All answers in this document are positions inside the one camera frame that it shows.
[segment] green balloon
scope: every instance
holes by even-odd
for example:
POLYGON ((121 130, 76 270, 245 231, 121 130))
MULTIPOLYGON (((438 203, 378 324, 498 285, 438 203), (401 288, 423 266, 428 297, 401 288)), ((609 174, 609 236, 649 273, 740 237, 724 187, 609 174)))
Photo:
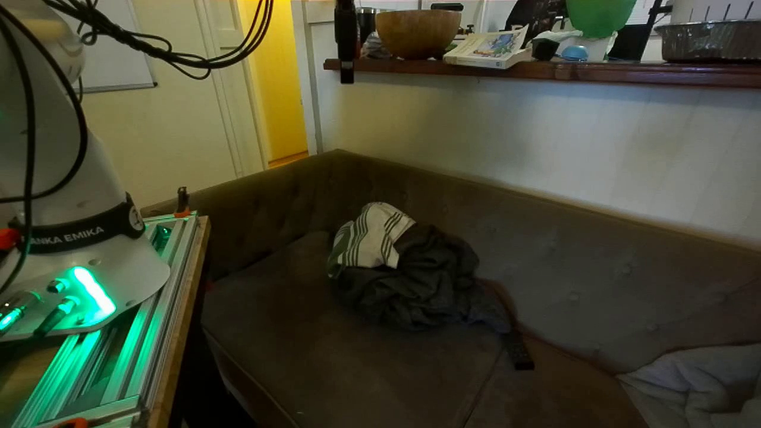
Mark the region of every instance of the green balloon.
POLYGON ((588 37, 609 37, 626 27, 636 0, 566 0, 573 29, 588 37))

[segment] couch cushion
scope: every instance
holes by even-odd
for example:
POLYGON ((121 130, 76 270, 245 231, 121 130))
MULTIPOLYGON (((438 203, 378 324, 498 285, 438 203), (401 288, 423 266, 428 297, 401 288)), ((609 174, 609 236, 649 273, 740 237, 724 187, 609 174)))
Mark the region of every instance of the couch cushion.
POLYGON ((540 370, 515 373, 487 328, 412 335, 364 322, 333 295, 328 250, 326 234, 309 234, 207 295, 214 354, 261 426, 508 426, 513 412, 519 424, 636 420, 611 376, 535 341, 540 370))

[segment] table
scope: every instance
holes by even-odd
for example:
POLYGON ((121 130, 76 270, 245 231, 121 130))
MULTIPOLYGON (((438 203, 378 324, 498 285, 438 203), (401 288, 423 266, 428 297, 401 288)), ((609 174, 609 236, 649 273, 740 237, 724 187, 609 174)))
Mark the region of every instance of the table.
POLYGON ((169 426, 209 240, 207 216, 152 216, 169 234, 165 285, 95 333, 1 342, 0 426, 57 426, 73 415, 107 426, 169 426))

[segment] wooden bowl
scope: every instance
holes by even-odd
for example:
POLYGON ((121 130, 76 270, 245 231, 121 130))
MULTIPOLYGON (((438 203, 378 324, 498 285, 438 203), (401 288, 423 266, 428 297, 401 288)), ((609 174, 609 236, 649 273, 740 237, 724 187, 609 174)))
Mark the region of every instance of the wooden bowl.
POLYGON ((383 49, 404 60, 443 56, 458 31, 451 9, 378 12, 376 29, 383 49))

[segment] blanket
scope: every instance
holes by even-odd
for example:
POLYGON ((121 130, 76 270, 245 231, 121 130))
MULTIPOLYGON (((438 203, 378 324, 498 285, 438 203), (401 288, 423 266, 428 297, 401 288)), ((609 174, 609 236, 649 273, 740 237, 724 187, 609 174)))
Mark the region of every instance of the blanket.
POLYGON ((670 351, 620 381, 653 428, 761 428, 761 344, 670 351))

